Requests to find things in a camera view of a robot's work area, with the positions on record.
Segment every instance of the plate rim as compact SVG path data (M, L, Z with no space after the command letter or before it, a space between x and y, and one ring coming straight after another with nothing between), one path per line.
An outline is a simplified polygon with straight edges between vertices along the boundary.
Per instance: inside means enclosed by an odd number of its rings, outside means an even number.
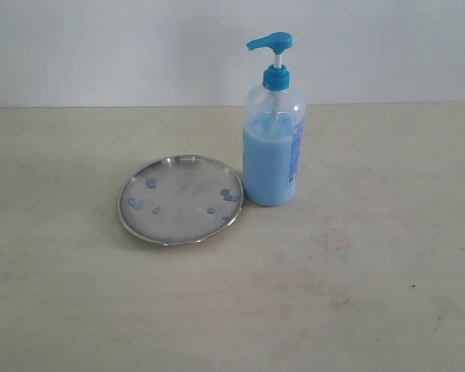
M221 167L225 168L226 170L228 170L228 172L233 175L233 177L236 179L236 182L239 185L241 197L239 199L239 207L238 207L238 209L236 210L234 215L228 220L228 222L224 226L220 227L219 229L217 229L217 230L215 230L215 231L213 231L213 232L211 232L211 233L209 233L209 234L207 234L207 235L205 235L203 237L197 238L197 239L186 240L186 241L183 241L183 242L168 242L168 241L163 241L163 240L158 240L158 239L152 239L152 238L149 238L148 236L144 236L144 235L140 234L139 232L134 230L131 226L129 226L129 224L126 222L126 220L122 216L122 210L121 210L122 194L127 189L129 183L133 180L133 178L139 172L141 172L142 170L147 169L148 167L151 167L154 164L161 163L161 162L163 162L165 160L167 160L167 161L169 159L174 159L175 160L175 159L178 159L178 158L185 158L185 157L194 157L194 158L198 158L198 159L202 159L202 160L206 160L206 161L211 161L211 162L213 162L215 164L220 165ZM223 163L220 160L214 159L213 157L207 157L205 155L193 155L193 154L186 153L186 154L181 154L181 155L172 155L172 156L169 156L169 157L161 157L160 159L155 160L155 161L147 164L145 167L140 168L136 173L134 173L125 182L125 184L121 187L121 189L119 190L119 193L117 194L117 216L119 217L119 221L122 223L122 226L129 233L131 233L132 235L134 235L137 238L140 238L141 240L144 240L144 241L146 241L148 243L157 244L157 245L160 245L160 246L183 246L183 245L186 245L186 244L201 243L204 240L207 240L208 238L211 238L211 237L221 233L222 231L227 229L229 226L231 226L236 221L239 214L243 210L244 198L245 198L245 191L244 191L244 188L243 188L243 182L241 181L241 177L229 165L227 165L226 163Z

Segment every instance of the blue liquid soap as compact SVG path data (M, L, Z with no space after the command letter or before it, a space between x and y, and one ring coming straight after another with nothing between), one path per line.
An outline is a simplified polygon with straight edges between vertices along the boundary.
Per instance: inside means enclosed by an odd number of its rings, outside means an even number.
M288 33L273 33L247 44L271 48L274 63L263 73L262 85L246 96L243 126L243 185L254 203L276 206L296 193L305 100L290 88L290 74L281 54L292 45Z

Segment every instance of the bottle label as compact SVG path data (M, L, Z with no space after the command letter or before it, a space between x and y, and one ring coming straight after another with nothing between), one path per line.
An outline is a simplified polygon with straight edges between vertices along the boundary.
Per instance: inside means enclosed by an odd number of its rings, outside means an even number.
M300 164L301 138L303 137L303 125L305 120L301 120L293 128L293 144L291 145L291 163L289 166L288 186L296 181L298 175L298 165Z

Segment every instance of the blue dot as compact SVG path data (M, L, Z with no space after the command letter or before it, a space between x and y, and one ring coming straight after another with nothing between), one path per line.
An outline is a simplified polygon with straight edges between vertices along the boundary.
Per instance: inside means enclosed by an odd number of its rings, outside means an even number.
M139 199L136 199L136 198L128 198L127 202L128 202L129 205L131 205L137 211L140 211L145 207L143 205L143 202L140 201Z
M152 190L157 186L157 181L154 178L148 178L146 180L146 186Z

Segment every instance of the white wall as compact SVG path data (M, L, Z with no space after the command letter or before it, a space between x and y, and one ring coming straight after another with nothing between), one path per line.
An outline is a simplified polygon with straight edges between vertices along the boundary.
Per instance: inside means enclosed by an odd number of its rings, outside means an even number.
M309 103L465 100L465 0L0 0L0 106L241 104L277 30Z

